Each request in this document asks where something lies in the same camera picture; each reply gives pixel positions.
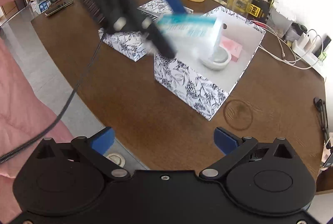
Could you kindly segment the clear floss pick box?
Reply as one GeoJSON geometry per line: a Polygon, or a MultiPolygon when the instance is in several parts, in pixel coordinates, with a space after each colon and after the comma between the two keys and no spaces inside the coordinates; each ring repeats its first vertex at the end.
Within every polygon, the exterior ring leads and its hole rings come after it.
{"type": "Polygon", "coordinates": [[[210,52],[227,29],[221,18],[198,14],[164,14],[156,25],[178,52],[210,52]]]}

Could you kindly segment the round white container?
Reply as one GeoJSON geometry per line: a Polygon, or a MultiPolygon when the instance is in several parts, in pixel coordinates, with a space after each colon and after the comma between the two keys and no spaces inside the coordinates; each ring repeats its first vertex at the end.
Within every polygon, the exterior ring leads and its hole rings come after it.
{"type": "Polygon", "coordinates": [[[214,71],[223,70],[231,61],[231,54],[224,47],[218,46],[211,53],[199,56],[201,63],[214,71]]]}

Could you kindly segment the pink heart cosmetic box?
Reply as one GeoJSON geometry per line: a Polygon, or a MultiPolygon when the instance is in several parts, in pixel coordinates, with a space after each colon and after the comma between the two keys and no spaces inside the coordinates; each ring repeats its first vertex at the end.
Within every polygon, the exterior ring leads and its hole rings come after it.
{"type": "Polygon", "coordinates": [[[220,46],[224,47],[231,54],[231,60],[238,62],[243,46],[225,36],[221,36],[220,46]]]}

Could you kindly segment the floral open box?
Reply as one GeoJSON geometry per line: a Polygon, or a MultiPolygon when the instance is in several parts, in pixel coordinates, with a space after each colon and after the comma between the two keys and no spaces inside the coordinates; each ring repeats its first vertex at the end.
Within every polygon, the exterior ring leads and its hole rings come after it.
{"type": "Polygon", "coordinates": [[[176,56],[154,55],[155,80],[211,120],[250,65],[264,30],[224,7],[163,14],[157,26],[176,56]]]}

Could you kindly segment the yellow black package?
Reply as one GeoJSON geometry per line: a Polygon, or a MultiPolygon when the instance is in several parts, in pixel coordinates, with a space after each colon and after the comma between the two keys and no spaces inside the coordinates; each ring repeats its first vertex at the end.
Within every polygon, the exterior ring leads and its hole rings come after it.
{"type": "Polygon", "coordinates": [[[270,15],[270,10],[274,1],[275,0],[252,0],[250,11],[248,13],[248,19],[265,24],[270,15]]]}

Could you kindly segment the translucent plastic container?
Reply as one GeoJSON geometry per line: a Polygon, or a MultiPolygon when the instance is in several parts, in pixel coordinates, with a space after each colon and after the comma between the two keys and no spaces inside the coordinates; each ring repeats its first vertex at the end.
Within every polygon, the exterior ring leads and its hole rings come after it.
{"type": "Polygon", "coordinates": [[[278,37],[283,38],[295,21],[296,14],[293,10],[274,4],[271,7],[266,24],[275,31],[278,37]]]}

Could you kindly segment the white power strip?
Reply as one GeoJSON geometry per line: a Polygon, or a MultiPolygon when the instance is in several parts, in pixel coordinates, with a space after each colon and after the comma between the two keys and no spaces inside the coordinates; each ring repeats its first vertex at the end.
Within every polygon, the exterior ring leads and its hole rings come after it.
{"type": "Polygon", "coordinates": [[[306,51],[304,47],[300,46],[297,40],[295,40],[292,44],[292,50],[297,57],[301,61],[306,62],[309,67],[312,67],[317,71],[323,71],[323,62],[312,53],[311,49],[306,51]]]}

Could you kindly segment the white charger plug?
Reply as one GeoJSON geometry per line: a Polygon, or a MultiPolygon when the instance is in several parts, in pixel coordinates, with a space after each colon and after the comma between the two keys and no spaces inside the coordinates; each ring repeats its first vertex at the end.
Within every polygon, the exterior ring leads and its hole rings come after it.
{"type": "Polygon", "coordinates": [[[308,51],[312,49],[312,46],[314,44],[313,40],[311,39],[309,34],[302,33],[300,36],[298,42],[298,47],[302,49],[303,51],[308,51]]]}

